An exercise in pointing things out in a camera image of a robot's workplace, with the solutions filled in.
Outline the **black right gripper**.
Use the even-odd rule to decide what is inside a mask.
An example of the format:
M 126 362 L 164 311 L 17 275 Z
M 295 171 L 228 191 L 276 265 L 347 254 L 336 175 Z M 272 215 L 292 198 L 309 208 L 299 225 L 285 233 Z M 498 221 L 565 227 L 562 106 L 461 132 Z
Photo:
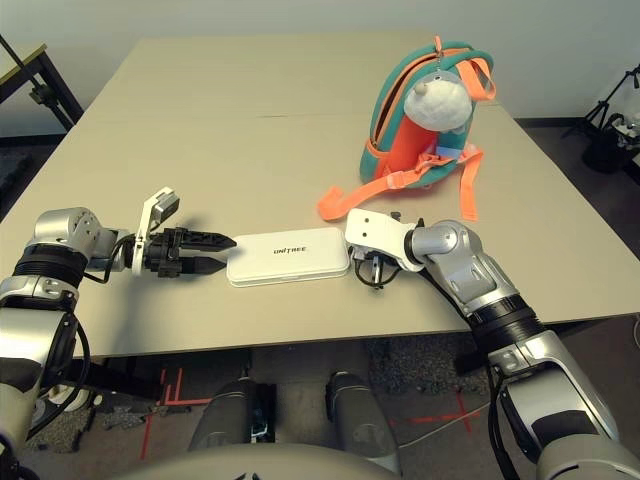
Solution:
M 372 289 L 383 289 L 400 272 L 397 261 L 380 251 L 352 245 L 349 255 L 355 277 Z

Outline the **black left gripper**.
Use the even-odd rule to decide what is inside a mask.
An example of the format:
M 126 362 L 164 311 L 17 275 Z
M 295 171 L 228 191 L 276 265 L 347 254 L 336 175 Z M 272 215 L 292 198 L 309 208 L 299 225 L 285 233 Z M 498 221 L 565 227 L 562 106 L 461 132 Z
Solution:
M 166 228 L 150 236 L 143 256 L 143 268 L 156 273 L 160 278 L 176 278 L 181 273 L 212 275 L 224 270 L 226 263 L 206 256 L 180 257 L 180 248 L 222 252 L 236 245 L 233 239 L 220 233 Z

